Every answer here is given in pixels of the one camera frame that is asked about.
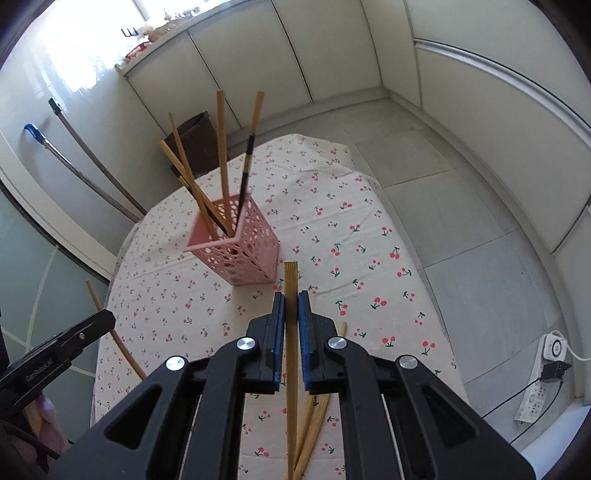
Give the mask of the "person's left hand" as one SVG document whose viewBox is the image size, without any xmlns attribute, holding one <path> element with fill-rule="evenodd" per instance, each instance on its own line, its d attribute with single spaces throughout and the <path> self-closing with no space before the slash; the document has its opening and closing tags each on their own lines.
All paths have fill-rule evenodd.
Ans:
<svg viewBox="0 0 591 480">
<path fill-rule="evenodd" d="M 55 406 L 44 394 L 28 404 L 23 412 L 34 436 L 45 447 L 58 455 L 69 449 L 69 442 L 62 433 Z"/>
</svg>

